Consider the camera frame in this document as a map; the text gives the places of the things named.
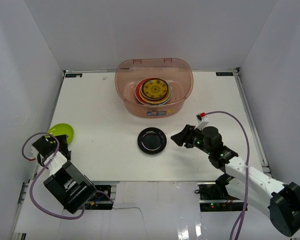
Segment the yellow patterned plate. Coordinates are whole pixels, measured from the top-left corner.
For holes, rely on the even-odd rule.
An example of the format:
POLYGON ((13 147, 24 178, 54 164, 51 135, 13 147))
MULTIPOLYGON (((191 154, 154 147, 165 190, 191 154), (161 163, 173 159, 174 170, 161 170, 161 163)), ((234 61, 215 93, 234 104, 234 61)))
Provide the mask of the yellow patterned plate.
POLYGON ((171 96, 171 88, 164 80, 154 78, 145 81, 140 89, 140 96, 149 104, 162 104, 171 96))
POLYGON ((140 87, 141 94, 149 100, 157 101, 168 94, 168 83, 161 78, 147 78, 140 87))

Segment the black glossy plate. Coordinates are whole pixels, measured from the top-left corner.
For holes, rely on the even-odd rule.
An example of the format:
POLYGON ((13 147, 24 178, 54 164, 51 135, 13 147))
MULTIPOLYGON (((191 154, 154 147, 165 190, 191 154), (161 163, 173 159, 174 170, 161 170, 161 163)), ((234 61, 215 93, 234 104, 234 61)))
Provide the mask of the black glossy plate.
POLYGON ((172 91, 168 85, 142 85, 139 88, 139 97, 147 104, 163 105, 171 97, 172 91))

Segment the red teal floral plate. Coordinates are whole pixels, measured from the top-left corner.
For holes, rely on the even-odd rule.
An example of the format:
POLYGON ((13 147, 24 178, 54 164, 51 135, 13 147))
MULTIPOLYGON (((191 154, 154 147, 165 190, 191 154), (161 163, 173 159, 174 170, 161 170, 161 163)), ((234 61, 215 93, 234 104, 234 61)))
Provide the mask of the red teal floral plate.
POLYGON ((172 88, 161 78, 148 77, 137 84, 134 95, 142 105, 162 106, 170 100, 172 88))

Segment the woven bamboo plate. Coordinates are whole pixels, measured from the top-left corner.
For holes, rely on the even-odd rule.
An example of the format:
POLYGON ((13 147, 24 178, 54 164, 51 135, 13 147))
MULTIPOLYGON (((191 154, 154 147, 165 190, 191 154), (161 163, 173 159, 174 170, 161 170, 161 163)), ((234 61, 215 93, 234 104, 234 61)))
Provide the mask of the woven bamboo plate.
POLYGON ((139 90, 135 90, 135 96, 136 96, 136 99, 144 105, 162 106, 170 100, 170 98, 172 96, 172 91, 169 89, 164 97, 162 97, 161 99, 153 100, 153 99, 147 98, 142 93, 142 90, 140 88, 139 90))

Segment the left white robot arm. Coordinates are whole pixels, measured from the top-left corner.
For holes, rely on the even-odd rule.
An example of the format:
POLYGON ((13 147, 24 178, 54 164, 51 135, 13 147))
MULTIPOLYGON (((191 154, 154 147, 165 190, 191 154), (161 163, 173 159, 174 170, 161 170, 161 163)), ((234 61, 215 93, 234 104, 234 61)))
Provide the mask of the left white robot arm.
POLYGON ((43 185, 69 213, 75 214, 95 196, 96 187, 71 162, 65 134, 40 137, 32 144, 31 152, 34 159, 49 170, 43 185))

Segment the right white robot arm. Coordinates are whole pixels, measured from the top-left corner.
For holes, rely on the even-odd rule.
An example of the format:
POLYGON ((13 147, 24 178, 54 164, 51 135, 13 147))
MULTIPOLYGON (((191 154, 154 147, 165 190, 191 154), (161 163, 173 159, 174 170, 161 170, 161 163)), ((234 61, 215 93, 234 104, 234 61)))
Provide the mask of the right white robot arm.
POLYGON ((230 196, 246 200, 263 213, 284 236, 292 237, 300 230, 300 186, 271 178, 224 145, 222 135, 213 126, 202 130, 193 125, 171 136, 179 147, 197 148, 206 154, 211 164, 223 172, 215 187, 216 195, 226 200, 230 196))

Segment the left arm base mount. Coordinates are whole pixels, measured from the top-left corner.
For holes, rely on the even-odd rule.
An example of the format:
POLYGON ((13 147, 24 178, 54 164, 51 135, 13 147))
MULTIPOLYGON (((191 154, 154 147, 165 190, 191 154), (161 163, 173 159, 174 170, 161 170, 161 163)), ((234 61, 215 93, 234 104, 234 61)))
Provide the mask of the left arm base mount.
POLYGON ((93 195, 86 205, 89 210, 111 210, 115 199, 116 188, 112 185, 95 185, 97 193, 93 195))

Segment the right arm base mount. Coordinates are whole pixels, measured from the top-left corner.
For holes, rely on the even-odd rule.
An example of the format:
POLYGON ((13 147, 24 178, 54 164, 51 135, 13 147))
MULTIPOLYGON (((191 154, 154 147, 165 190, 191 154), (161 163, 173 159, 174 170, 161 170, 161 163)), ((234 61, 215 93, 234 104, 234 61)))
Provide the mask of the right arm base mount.
POLYGON ((213 182, 199 184, 194 191, 199 197, 201 213, 241 212, 244 202, 218 189, 213 182))

